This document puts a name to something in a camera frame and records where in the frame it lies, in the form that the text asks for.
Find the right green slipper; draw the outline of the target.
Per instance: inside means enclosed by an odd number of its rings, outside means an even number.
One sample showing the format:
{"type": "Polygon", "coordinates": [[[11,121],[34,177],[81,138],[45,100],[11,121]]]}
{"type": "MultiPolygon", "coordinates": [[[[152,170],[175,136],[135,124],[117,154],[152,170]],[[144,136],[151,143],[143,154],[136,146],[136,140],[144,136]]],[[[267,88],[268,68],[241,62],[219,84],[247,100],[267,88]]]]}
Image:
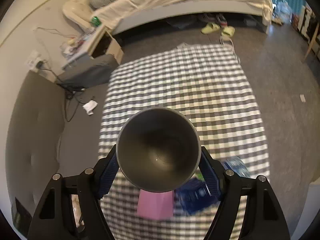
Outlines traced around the right green slipper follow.
{"type": "Polygon", "coordinates": [[[221,35],[225,37],[233,37],[235,34],[235,28],[233,26],[226,26],[223,28],[221,35]]]}

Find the white paper scrap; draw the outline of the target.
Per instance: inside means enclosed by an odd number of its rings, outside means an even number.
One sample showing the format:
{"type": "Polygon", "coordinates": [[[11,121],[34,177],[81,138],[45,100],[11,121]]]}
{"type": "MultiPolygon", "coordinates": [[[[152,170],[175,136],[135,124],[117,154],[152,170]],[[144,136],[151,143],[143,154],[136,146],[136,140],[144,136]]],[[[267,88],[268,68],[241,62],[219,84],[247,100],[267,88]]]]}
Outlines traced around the white paper scrap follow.
{"type": "Polygon", "coordinates": [[[300,100],[302,103],[306,103],[306,99],[305,99],[304,94],[300,94],[299,97],[300,97],[300,100]]]}

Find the wooden chair with clothes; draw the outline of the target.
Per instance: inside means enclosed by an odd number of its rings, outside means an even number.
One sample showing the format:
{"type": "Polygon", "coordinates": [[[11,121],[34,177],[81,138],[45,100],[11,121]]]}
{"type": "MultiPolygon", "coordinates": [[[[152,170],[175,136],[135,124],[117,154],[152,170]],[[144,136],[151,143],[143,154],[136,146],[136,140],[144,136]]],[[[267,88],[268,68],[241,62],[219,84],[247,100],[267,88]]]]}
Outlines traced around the wooden chair with clothes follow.
{"type": "Polygon", "coordinates": [[[319,22],[317,22],[315,31],[314,31],[314,33],[313,33],[312,39],[311,39],[311,41],[310,41],[310,43],[309,43],[308,49],[307,49],[307,51],[306,51],[306,53],[305,53],[305,55],[304,55],[304,57],[303,57],[302,62],[305,62],[305,61],[306,61],[308,55],[309,55],[310,52],[312,51],[312,47],[313,47],[313,45],[314,45],[315,42],[316,42],[316,38],[317,38],[318,31],[319,31],[319,22]]]}

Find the green slipper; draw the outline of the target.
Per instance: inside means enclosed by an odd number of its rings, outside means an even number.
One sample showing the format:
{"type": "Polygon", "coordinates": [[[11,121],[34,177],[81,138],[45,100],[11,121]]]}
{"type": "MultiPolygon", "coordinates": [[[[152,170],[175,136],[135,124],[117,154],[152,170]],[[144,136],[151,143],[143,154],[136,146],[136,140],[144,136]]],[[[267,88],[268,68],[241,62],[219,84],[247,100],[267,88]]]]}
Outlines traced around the green slipper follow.
{"type": "Polygon", "coordinates": [[[211,34],[220,30],[220,26],[216,23],[207,23],[205,27],[201,29],[202,34],[211,34]]]}
{"type": "Polygon", "coordinates": [[[233,26],[226,26],[223,28],[221,35],[225,37],[233,37],[235,34],[235,28],[233,26]]]}

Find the pink faceted cup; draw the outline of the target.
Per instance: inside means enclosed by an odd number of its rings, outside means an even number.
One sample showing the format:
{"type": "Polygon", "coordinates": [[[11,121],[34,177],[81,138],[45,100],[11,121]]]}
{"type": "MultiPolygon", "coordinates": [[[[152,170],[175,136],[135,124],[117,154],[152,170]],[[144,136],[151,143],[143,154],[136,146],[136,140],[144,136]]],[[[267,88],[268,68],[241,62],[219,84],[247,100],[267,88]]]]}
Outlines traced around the pink faceted cup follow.
{"type": "Polygon", "coordinates": [[[174,192],[153,193],[140,190],[136,215],[151,220],[164,220],[174,215],[174,192]]]}

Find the white wall socket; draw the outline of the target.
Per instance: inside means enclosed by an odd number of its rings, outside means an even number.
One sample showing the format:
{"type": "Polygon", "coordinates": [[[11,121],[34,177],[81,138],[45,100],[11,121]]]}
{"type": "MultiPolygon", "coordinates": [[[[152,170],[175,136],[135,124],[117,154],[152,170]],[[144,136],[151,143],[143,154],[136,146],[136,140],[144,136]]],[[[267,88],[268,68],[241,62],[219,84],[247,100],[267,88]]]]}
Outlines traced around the white wall socket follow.
{"type": "Polygon", "coordinates": [[[26,66],[33,72],[37,73],[39,71],[39,68],[37,67],[37,64],[42,61],[41,54],[33,50],[26,61],[26,66]]]}

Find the grey white checked tablecloth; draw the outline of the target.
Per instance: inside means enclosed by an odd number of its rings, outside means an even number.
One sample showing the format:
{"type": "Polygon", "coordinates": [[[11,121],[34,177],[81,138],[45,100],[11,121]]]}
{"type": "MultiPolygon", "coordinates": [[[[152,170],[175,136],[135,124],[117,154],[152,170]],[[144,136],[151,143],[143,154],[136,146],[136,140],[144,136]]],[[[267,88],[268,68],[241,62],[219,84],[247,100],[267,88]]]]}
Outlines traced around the grey white checked tablecloth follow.
{"type": "MultiPolygon", "coordinates": [[[[138,113],[165,110],[212,158],[238,157],[250,177],[269,176],[267,137],[253,90],[234,51],[219,44],[175,48],[124,63],[112,73],[99,132],[99,158],[138,113]]],[[[178,199],[170,218],[137,215],[139,189],[118,172],[100,207],[115,239],[203,239],[218,205],[187,214],[178,199]]]]}

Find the white bedside table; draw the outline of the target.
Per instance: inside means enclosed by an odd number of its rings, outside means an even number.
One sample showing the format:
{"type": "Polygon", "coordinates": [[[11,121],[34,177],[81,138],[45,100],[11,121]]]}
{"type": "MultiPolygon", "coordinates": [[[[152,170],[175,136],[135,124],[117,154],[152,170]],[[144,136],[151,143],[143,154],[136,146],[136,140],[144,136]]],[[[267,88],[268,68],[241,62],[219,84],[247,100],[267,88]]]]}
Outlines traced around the white bedside table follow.
{"type": "Polygon", "coordinates": [[[101,25],[84,38],[82,45],[67,59],[62,69],[90,63],[93,60],[102,59],[103,56],[111,56],[117,64],[121,64],[123,55],[124,52],[119,43],[108,32],[107,27],[101,25]]]}

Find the blue labelled plastic bottle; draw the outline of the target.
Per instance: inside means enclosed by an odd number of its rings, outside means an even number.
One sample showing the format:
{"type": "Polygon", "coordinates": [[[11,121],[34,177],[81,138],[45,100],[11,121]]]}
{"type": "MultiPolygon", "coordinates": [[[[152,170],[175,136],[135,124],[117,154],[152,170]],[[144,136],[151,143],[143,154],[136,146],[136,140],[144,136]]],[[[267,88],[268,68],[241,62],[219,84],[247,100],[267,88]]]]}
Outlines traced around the blue labelled plastic bottle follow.
{"type": "MultiPolygon", "coordinates": [[[[225,159],[222,165],[226,170],[233,170],[241,177],[251,177],[249,170],[239,157],[225,159]]],[[[196,177],[191,178],[175,191],[174,215],[192,216],[208,207],[217,206],[218,202],[218,197],[210,193],[202,174],[199,172],[196,177]]]]}

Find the crumpled white tissue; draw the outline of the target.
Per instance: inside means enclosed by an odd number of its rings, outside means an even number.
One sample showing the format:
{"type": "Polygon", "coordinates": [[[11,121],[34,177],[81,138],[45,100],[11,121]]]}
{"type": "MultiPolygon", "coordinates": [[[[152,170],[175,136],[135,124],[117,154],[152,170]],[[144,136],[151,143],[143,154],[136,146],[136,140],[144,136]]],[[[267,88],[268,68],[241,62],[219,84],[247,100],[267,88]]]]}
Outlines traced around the crumpled white tissue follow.
{"type": "Polygon", "coordinates": [[[93,110],[97,107],[98,103],[94,100],[90,100],[88,103],[84,104],[82,107],[86,111],[87,115],[92,115],[93,110]]]}

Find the left green slipper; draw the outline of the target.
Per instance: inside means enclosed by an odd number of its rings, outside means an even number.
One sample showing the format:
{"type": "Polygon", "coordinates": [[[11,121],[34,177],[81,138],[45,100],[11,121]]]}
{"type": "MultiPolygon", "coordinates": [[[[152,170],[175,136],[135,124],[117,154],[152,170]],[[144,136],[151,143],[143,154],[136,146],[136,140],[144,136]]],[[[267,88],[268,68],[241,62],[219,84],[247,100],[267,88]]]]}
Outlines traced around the left green slipper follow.
{"type": "Polygon", "coordinates": [[[216,23],[207,23],[205,27],[201,29],[202,34],[211,34],[220,30],[220,26],[216,23]]]}

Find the bed with cream sheet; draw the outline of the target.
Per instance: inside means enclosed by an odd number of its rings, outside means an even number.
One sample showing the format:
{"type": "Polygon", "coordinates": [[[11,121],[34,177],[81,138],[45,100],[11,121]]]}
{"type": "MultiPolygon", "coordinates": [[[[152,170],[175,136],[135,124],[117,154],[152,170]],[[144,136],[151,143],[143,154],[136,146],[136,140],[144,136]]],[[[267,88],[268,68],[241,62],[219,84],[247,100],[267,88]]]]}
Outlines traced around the bed with cream sheet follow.
{"type": "Polygon", "coordinates": [[[94,9],[89,0],[69,0],[63,5],[62,12],[82,30],[91,28],[91,18],[97,16],[113,34],[165,18],[204,12],[259,16],[268,31],[273,7],[272,0],[116,0],[94,9]]]}

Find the large clear water jug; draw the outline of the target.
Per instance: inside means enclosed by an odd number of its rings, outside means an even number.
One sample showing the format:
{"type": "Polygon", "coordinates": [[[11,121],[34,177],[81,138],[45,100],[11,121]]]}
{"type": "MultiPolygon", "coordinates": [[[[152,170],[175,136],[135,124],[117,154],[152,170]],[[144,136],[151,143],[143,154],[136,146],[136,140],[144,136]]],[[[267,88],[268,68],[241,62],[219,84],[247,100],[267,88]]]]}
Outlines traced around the large clear water jug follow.
{"type": "Polygon", "coordinates": [[[285,22],[291,20],[292,9],[286,0],[277,3],[276,15],[285,22]]]}

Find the green drink can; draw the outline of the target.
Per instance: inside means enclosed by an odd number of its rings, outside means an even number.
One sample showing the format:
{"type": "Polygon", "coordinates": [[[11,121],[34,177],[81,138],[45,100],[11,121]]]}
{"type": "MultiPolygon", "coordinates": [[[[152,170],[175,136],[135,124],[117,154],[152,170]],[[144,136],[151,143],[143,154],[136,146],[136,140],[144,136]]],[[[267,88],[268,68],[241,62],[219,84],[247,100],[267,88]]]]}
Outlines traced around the green drink can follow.
{"type": "Polygon", "coordinates": [[[90,23],[95,28],[101,25],[101,21],[97,16],[92,17],[90,23]]]}

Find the grey plastic cup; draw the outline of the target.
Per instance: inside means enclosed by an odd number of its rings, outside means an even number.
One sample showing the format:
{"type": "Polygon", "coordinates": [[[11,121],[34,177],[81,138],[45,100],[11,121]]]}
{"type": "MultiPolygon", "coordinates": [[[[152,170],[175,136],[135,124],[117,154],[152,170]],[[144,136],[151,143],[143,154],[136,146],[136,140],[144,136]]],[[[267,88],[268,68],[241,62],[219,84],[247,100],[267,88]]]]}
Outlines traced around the grey plastic cup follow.
{"type": "Polygon", "coordinates": [[[162,193],[178,189],[192,177],[201,159],[201,143],[183,114],[152,107],[125,122],[117,137],[116,155],[130,183],[162,193]]]}

